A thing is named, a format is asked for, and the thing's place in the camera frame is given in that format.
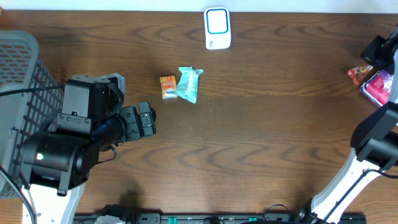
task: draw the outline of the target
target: light blue package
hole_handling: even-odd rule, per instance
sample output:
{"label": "light blue package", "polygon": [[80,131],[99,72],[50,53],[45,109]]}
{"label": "light blue package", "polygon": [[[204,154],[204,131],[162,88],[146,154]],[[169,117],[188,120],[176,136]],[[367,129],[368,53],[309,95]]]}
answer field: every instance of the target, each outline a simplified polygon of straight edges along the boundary
{"label": "light blue package", "polygon": [[199,76],[203,69],[193,69],[192,67],[180,67],[181,79],[177,84],[175,94],[191,103],[197,103]]}

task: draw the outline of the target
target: pink package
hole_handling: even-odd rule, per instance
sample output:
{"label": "pink package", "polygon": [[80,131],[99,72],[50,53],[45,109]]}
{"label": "pink package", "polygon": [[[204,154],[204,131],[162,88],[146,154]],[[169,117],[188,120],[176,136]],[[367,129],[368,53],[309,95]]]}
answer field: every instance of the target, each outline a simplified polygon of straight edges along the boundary
{"label": "pink package", "polygon": [[373,103],[382,106],[388,101],[393,76],[385,70],[378,71],[370,80],[364,83],[360,90]]}

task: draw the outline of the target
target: brown tabletop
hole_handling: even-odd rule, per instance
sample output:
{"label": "brown tabletop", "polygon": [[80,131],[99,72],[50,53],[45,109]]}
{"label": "brown tabletop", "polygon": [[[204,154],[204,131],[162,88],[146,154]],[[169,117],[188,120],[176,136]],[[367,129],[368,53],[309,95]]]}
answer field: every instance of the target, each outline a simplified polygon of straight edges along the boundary
{"label": "brown tabletop", "polygon": [[[117,72],[124,105],[148,101],[157,134],[125,143],[90,172],[78,212],[109,203],[164,213],[298,210],[348,157],[356,125],[374,110],[346,71],[394,15],[231,13],[229,49],[205,48],[199,12],[4,11],[0,29],[26,30],[60,83]],[[205,70],[198,101],[162,100],[159,77]],[[396,223],[398,181],[378,178],[348,211]],[[19,199],[0,223],[19,223]]]}

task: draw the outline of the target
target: blue square outline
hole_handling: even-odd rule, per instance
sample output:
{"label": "blue square outline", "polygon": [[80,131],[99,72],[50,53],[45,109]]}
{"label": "blue square outline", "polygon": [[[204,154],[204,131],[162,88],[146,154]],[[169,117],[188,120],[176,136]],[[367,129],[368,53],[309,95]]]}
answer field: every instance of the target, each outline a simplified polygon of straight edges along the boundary
{"label": "blue square outline", "polygon": [[[209,30],[209,17],[208,17],[208,13],[209,13],[210,11],[220,11],[220,10],[222,10],[222,11],[225,12],[225,17],[226,17],[226,31],[225,31],[225,32],[212,33],[212,32],[210,32],[210,30]],[[208,32],[209,34],[225,34],[225,33],[227,33],[227,32],[229,31],[228,13],[226,12],[225,9],[210,9],[210,10],[208,10],[208,11],[206,12],[206,20],[207,20],[207,32]]]}

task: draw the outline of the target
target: red candy wrapper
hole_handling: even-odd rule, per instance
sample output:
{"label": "red candy wrapper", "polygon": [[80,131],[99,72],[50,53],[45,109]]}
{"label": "red candy wrapper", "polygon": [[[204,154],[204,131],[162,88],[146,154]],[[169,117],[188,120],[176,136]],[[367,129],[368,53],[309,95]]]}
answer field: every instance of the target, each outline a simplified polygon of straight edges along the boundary
{"label": "red candy wrapper", "polygon": [[363,65],[360,67],[353,68],[347,72],[354,82],[354,85],[361,86],[364,82],[368,81],[376,70],[372,65]]}
{"label": "red candy wrapper", "polygon": [[393,76],[385,70],[378,71],[369,81],[364,83],[359,89],[373,103],[382,106],[388,101],[390,96]]}

